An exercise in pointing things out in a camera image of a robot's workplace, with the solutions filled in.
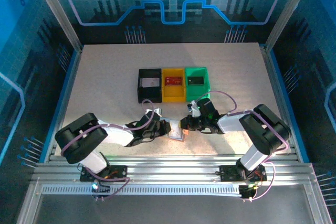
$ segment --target yellow bin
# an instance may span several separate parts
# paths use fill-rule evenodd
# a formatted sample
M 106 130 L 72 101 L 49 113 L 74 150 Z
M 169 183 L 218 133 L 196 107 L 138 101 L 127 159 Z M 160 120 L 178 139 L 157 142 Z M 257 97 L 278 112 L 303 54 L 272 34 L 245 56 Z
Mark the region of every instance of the yellow bin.
M 167 77 L 182 77 L 181 85 L 166 85 Z M 162 69 L 162 102 L 185 102 L 185 73 L 184 68 Z

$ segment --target storage bin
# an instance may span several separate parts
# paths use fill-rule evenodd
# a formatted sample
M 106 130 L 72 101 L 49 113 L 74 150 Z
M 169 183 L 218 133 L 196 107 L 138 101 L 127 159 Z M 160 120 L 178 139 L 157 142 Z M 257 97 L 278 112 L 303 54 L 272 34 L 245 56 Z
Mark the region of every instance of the storage bin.
M 203 78 L 203 84 L 197 84 L 199 83 L 199 79 L 202 78 Z M 202 94 L 209 92 L 211 87 L 207 69 L 185 68 L 185 85 L 186 85 L 187 102 L 197 100 Z M 204 97 L 210 98 L 210 94 L 207 94 Z
M 185 102 L 185 73 L 184 68 L 162 69 L 162 101 L 163 102 Z M 167 77 L 181 77 L 181 85 L 166 85 Z
M 139 69 L 138 102 L 149 99 L 154 103 L 162 102 L 161 69 Z

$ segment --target red object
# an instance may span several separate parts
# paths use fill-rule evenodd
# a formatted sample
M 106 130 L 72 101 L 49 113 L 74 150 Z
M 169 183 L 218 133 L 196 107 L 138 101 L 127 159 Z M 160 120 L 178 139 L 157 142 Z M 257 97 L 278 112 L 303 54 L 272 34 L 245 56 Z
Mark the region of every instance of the red object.
M 165 85 L 166 86 L 181 86 L 182 77 L 166 77 Z

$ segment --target glass panel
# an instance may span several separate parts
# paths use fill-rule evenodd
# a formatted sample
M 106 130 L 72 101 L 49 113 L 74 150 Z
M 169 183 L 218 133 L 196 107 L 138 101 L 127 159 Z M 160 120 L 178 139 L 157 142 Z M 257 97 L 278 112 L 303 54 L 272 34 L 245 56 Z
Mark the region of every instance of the glass panel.
M 73 48 L 44 0 L 0 3 L 0 222 L 15 223 Z
M 335 4 L 335 0 L 301 0 L 274 47 L 286 93 L 317 175 L 335 172 L 336 164 Z M 335 208 L 331 211 L 336 216 Z
M 60 0 L 83 44 L 264 43 L 287 0 Z

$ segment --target green bin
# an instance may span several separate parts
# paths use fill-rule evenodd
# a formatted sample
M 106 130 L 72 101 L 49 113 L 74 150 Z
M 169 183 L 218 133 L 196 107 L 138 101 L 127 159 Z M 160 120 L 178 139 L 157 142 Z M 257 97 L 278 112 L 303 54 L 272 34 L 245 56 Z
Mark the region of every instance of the green bin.
M 209 92 L 211 89 L 206 68 L 185 68 L 185 82 L 187 102 L 197 100 L 202 94 Z

